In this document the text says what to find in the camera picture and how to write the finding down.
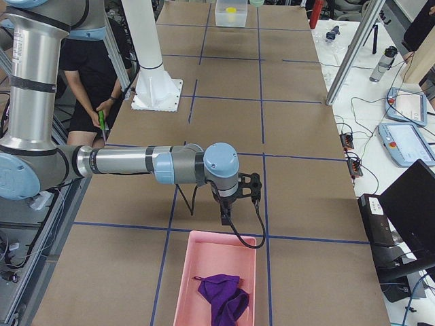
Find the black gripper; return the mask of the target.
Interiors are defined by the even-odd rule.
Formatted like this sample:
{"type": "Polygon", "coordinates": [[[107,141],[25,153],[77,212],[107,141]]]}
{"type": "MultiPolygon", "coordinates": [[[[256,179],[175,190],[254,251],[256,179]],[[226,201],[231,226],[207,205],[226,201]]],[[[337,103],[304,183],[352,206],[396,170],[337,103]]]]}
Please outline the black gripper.
{"type": "Polygon", "coordinates": [[[258,173],[239,173],[235,185],[227,190],[219,189],[213,181],[211,188],[215,201],[220,205],[222,225],[231,225],[232,204],[236,200],[250,198],[256,208],[261,201],[262,183],[258,173]]]}

